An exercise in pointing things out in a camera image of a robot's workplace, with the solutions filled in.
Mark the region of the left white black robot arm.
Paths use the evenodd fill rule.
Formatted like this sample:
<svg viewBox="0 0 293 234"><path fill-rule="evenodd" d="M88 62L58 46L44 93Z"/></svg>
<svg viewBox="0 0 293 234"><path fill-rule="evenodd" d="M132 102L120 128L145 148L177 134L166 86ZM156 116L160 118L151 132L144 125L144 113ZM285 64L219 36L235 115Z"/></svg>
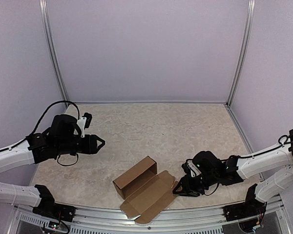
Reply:
<svg viewBox="0 0 293 234"><path fill-rule="evenodd" d="M49 159L58 160L62 155L96 154L105 141L97 135L85 134L91 121L89 113L80 118L56 115L44 132L31 133L20 142L0 149L0 173ZM19 186L0 182L0 203L38 208L49 217L59 211L53 195L43 185Z"/></svg>

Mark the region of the right aluminium corner post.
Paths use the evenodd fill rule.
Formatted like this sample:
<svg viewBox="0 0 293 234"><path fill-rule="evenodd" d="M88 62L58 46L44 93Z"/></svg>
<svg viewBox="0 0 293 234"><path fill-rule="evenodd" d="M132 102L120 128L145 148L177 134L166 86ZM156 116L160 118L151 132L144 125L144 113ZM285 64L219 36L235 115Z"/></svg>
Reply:
<svg viewBox="0 0 293 234"><path fill-rule="evenodd" d="M238 83L239 83L239 80L240 80L240 77L241 77L245 57L246 57L246 54L247 54L249 39L250 39L250 36L251 36L251 29L252 29L254 11L255 11L255 4L256 4L255 0L249 0L248 1L246 21L245 21L245 26L244 26L242 42L241 42L241 47L240 47L238 61L237 61L237 66L235 68L233 81L232 81L229 96L228 96L227 102L226 102L226 105L227 105L228 108L230 108L232 106L235 94L237 92Z"/></svg>

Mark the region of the brown cardboard box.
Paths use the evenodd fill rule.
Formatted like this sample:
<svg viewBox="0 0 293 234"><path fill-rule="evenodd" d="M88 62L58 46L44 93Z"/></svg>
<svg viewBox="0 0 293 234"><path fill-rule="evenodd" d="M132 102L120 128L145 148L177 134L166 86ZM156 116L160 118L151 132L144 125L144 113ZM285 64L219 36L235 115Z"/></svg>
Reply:
<svg viewBox="0 0 293 234"><path fill-rule="evenodd" d="M167 170L158 173L157 162L149 156L113 180L124 200L120 210L137 224L150 223L175 200L172 190L177 183Z"/></svg>

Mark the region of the aluminium corner post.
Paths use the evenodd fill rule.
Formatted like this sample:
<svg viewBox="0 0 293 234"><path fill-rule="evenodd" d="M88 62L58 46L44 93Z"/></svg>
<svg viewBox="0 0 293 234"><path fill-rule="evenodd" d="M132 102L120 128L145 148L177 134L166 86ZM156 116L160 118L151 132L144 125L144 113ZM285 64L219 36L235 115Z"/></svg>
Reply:
<svg viewBox="0 0 293 234"><path fill-rule="evenodd" d="M233 81L232 81L229 96L228 96L227 102L226 102L226 105L227 105L228 108L230 108L232 106L235 94L237 92L238 83L239 83L239 80L240 80L240 77L241 77L245 57L246 57L246 54L247 54L249 39L250 39L250 36L251 36L251 29L252 29L254 11L255 11L255 4L256 4L255 0L249 0L248 1L246 21L245 21L245 26L244 26L242 42L241 42L241 47L240 47L238 61L237 61L237 66L235 68Z"/></svg>
<svg viewBox="0 0 293 234"><path fill-rule="evenodd" d="M68 101L69 97L68 97L68 93L64 84L64 80L62 78L62 73L60 70L60 66L59 66L59 62L58 62L58 58L57 58L57 54L55 50L55 45L53 41L51 23L50 23L49 14L48 14L47 1L39 0L39 6L40 6L40 11L42 16L42 24L43 24L44 34L46 37L47 48L48 48L51 63L53 66L56 82L58 84L62 100Z"/></svg>

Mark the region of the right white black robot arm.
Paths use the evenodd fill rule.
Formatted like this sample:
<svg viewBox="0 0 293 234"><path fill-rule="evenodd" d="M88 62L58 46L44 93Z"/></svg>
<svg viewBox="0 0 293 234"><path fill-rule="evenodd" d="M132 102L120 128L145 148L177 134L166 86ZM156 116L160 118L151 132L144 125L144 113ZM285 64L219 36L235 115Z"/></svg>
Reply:
<svg viewBox="0 0 293 234"><path fill-rule="evenodd" d="M200 151L194 158L187 159L182 168L186 174L173 189L173 194L190 197L205 195L212 185L241 183L256 174L279 168L265 181L249 187L240 212L251 216L259 204L293 185L293 129L288 135L282 135L277 144L253 154L219 159L210 151Z"/></svg>

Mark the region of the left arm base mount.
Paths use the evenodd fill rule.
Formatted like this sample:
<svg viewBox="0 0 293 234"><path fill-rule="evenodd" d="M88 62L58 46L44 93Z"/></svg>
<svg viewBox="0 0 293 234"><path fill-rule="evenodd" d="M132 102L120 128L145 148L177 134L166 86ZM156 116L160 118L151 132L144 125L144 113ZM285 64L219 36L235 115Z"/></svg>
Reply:
<svg viewBox="0 0 293 234"><path fill-rule="evenodd" d="M41 216L72 222L76 207L59 203L43 203L33 207L32 212Z"/></svg>

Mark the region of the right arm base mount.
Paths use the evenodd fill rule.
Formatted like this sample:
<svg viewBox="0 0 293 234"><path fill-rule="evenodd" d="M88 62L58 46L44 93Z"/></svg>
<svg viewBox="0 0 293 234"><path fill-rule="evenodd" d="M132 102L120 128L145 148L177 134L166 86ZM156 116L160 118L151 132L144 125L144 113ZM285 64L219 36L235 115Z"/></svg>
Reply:
<svg viewBox="0 0 293 234"><path fill-rule="evenodd" d="M223 207L226 221L234 221L247 217L252 217L266 212L266 203L261 202L241 202Z"/></svg>

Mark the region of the front aluminium frame rail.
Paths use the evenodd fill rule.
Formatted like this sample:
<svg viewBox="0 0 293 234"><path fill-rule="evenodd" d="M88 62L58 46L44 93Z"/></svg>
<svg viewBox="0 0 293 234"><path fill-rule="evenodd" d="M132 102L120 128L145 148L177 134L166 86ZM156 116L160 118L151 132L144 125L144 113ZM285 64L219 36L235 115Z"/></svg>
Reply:
<svg viewBox="0 0 293 234"><path fill-rule="evenodd" d="M281 197L201 208L145 211L124 201L118 209L55 204L54 210L17 206L10 234L290 234Z"/></svg>

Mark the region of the left aluminium corner post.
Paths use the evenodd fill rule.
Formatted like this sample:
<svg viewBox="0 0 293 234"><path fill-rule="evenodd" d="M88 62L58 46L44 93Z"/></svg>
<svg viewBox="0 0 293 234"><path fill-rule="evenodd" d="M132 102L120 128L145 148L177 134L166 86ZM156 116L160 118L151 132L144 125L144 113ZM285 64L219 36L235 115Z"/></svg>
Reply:
<svg viewBox="0 0 293 234"><path fill-rule="evenodd" d="M59 62L58 62L58 58L57 58L57 54L55 50L55 45L53 41L51 23L50 23L49 14L48 14L47 1L39 0L39 6L40 6L40 11L42 16L42 24L43 24L44 34L46 37L47 48L48 48L51 63L53 66L56 82L58 84L62 100L68 101L69 97L68 97L68 93L64 84L64 80L62 78L62 73L60 70L60 66L59 66Z"/></svg>

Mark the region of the small circuit board with led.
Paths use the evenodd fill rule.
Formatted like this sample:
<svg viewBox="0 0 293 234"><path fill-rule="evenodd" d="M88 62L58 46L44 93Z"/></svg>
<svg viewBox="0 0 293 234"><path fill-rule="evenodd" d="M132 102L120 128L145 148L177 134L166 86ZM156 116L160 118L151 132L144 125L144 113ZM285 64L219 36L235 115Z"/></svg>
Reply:
<svg viewBox="0 0 293 234"><path fill-rule="evenodd" d="M58 230L60 227L60 223L59 222L54 222L54 221L49 221L48 222L48 228L52 229L52 230Z"/></svg>

